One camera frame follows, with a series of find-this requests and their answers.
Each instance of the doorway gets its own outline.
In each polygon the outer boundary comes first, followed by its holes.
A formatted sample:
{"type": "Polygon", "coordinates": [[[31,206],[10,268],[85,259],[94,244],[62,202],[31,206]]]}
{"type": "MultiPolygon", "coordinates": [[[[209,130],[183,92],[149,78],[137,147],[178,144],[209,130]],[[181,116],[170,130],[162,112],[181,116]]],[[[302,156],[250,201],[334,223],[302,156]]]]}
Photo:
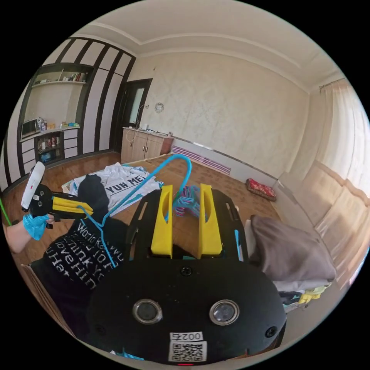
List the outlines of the doorway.
{"type": "Polygon", "coordinates": [[[152,79],[126,82],[114,133],[114,151],[121,153],[124,127],[139,127],[152,79]]]}

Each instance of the hand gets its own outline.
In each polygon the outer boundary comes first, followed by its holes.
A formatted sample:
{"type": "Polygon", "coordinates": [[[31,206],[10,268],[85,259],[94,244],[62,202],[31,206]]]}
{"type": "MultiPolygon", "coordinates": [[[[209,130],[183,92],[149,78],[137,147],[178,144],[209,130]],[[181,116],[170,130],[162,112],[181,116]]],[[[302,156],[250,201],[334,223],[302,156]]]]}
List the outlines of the hand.
{"type": "Polygon", "coordinates": [[[47,216],[49,217],[49,219],[46,220],[46,222],[52,225],[54,223],[54,216],[49,214],[47,216]]]}
{"type": "Polygon", "coordinates": [[[23,226],[35,240],[41,239],[46,228],[46,223],[53,222],[54,217],[51,215],[32,217],[32,215],[27,214],[23,216],[23,226]]]}

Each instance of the green cable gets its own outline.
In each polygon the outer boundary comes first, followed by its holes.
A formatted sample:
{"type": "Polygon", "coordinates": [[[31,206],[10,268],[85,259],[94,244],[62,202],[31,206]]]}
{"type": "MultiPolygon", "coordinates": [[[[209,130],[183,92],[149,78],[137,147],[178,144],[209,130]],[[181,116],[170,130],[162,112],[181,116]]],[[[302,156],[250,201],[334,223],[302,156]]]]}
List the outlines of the green cable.
{"type": "Polygon", "coordinates": [[[0,198],[0,207],[1,207],[1,210],[3,211],[3,213],[4,213],[5,218],[8,221],[9,226],[12,226],[12,223],[10,222],[9,217],[8,217],[8,215],[7,215],[7,213],[4,209],[3,202],[1,201],[1,198],[0,198]]]}

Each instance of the red cushion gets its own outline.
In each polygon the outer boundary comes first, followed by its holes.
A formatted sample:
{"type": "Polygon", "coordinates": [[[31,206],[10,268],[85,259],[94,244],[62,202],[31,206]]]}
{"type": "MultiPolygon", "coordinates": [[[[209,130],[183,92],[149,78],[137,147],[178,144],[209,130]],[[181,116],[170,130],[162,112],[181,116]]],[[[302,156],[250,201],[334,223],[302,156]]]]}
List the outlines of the red cushion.
{"type": "Polygon", "coordinates": [[[269,197],[276,197],[276,194],[272,187],[260,184],[259,182],[253,180],[252,178],[249,178],[247,181],[251,189],[258,190],[259,192],[266,194],[269,197]]]}

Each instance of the wall clock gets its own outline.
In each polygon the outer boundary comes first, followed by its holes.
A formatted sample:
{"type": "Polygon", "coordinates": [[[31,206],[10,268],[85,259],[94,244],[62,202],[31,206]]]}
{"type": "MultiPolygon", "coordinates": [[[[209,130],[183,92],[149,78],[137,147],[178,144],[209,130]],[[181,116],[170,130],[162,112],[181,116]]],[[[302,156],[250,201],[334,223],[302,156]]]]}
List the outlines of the wall clock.
{"type": "Polygon", "coordinates": [[[163,110],[164,110],[164,105],[162,103],[157,103],[154,107],[154,110],[157,112],[157,113],[161,113],[163,110]]]}

